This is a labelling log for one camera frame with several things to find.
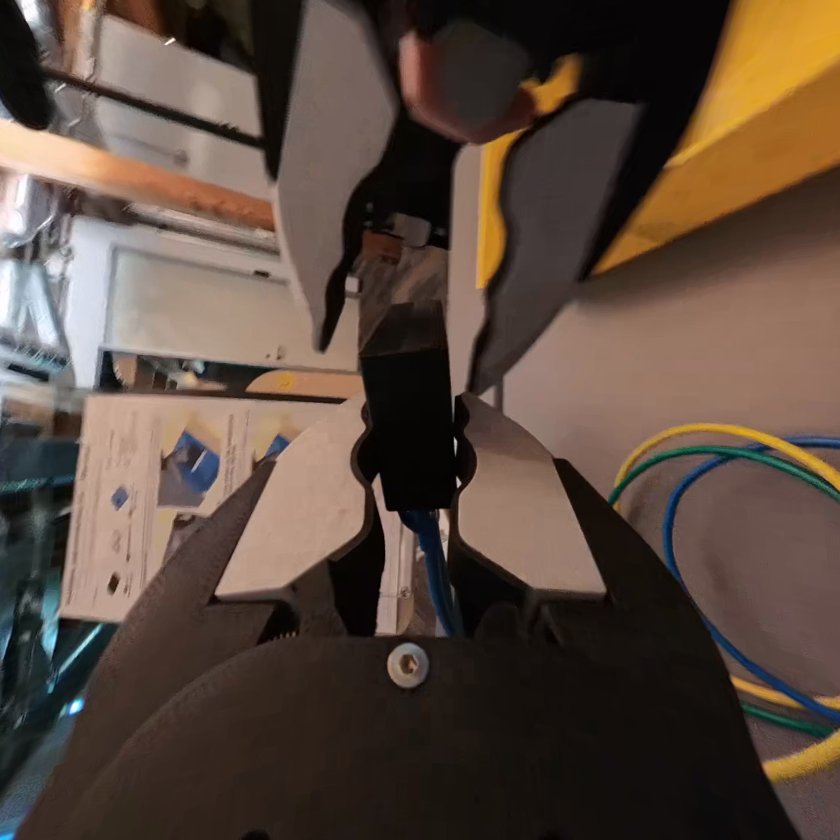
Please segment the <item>person's right hand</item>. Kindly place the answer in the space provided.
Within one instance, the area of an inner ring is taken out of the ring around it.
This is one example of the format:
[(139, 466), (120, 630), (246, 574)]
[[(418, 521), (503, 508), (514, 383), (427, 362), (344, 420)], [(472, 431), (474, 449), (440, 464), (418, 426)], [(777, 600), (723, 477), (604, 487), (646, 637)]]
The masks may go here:
[(539, 119), (524, 83), (532, 70), (525, 48), (457, 19), (433, 35), (411, 28), (400, 38), (402, 98), (413, 119), (459, 144), (482, 145)]

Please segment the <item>printed instruction sheet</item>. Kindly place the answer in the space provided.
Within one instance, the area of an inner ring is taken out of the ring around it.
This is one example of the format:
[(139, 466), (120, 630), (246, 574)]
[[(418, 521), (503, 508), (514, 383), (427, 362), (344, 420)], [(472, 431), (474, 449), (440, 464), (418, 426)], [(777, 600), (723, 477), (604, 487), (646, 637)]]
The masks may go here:
[[(62, 618), (119, 623), (190, 526), (309, 426), (344, 403), (220, 396), (93, 395), (81, 430)], [(412, 605), (411, 539), (372, 484), (384, 533), (375, 629), (396, 634)]]

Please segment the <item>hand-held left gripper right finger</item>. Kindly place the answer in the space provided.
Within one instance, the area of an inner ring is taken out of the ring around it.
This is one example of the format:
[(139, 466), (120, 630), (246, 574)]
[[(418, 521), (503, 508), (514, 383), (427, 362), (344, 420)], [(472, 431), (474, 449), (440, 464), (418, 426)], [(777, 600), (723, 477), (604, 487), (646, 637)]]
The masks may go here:
[(550, 451), (476, 395), (463, 394), (458, 407), (468, 457), (455, 504), (461, 542), (535, 593), (605, 598), (606, 584)]

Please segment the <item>black network switch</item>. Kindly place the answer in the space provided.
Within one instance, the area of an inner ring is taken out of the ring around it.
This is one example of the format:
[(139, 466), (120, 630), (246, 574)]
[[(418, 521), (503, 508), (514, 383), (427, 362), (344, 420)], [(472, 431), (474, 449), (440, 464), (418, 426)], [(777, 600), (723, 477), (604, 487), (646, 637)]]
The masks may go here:
[(360, 370), (387, 510), (449, 509), (455, 433), (442, 303), (389, 307), (360, 351)]

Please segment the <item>black round-base pole stand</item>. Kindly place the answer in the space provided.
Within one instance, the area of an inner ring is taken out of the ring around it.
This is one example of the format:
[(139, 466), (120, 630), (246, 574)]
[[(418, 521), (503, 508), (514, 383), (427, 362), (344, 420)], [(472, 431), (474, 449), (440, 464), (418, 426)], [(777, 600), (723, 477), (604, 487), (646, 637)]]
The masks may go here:
[(92, 83), (41, 65), (39, 45), (16, 2), (1, 3), (1, 99), (9, 118), (29, 130), (45, 132), (56, 118), (48, 83), (105, 98), (167, 122), (211, 134), (222, 140), (263, 150), (264, 140), (222, 122), (214, 122), (135, 97), (117, 88)]

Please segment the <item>white door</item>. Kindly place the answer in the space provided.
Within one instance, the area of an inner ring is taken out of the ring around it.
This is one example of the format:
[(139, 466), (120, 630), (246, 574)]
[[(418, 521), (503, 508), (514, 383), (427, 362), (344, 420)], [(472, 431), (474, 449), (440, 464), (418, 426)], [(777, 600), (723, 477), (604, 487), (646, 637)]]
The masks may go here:
[(321, 353), (288, 280), (117, 247), (103, 344), (184, 360), (355, 372), (357, 311), (355, 300), (345, 303)]

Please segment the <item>yellow plastic bin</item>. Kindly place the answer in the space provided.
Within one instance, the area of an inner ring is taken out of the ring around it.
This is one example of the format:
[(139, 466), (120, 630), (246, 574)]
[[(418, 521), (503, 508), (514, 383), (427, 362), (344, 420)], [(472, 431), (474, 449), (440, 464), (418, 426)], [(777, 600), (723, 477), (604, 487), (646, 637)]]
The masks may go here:
[(733, 2), (687, 134), (603, 274), (839, 162), (839, 2)]

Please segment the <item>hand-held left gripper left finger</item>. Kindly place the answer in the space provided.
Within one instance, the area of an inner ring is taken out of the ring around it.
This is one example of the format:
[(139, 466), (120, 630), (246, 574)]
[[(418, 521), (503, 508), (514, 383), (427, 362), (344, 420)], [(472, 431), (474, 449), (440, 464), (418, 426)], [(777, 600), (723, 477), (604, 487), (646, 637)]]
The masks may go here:
[(364, 394), (335, 406), (275, 460), (215, 590), (217, 599), (268, 599), (369, 534), (372, 478), (361, 465), (371, 434)]

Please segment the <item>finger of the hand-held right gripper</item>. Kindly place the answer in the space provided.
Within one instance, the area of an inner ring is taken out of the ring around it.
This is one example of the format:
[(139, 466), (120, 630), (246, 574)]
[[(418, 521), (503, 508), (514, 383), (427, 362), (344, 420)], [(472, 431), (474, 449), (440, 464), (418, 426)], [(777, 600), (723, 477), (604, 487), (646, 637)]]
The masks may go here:
[(506, 241), (485, 288), (469, 392), (497, 385), (575, 297), (646, 110), (573, 98), (512, 145), (499, 189)]
[(302, 3), (276, 179), (280, 252), (305, 303), (313, 348), (329, 347), (343, 309), (330, 292), (343, 220), (378, 165), (398, 111), (370, 16), (354, 2)]

